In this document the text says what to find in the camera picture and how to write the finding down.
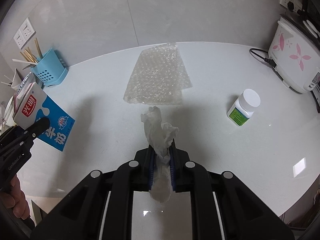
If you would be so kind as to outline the person's left hand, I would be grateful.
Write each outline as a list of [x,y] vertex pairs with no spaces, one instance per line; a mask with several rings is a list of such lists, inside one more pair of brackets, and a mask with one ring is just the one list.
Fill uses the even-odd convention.
[[12,209],[17,218],[25,220],[30,216],[30,208],[25,194],[21,190],[17,175],[13,177],[9,185],[10,187],[6,192],[1,192],[1,201],[5,208]]

